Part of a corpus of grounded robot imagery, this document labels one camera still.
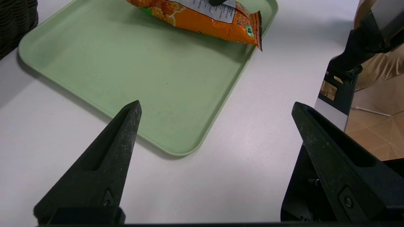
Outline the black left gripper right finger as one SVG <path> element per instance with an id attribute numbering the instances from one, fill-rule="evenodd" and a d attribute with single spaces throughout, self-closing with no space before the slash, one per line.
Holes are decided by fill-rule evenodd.
<path id="1" fill-rule="evenodd" d="M 403 177 L 312 107 L 292 117 L 337 220 L 403 222 Z"/>

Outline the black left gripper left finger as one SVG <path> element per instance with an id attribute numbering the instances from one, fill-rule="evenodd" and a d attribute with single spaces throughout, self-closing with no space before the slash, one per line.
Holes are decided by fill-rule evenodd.
<path id="1" fill-rule="evenodd" d="M 125 105 L 33 209 L 39 225 L 123 225 L 139 101 Z"/>

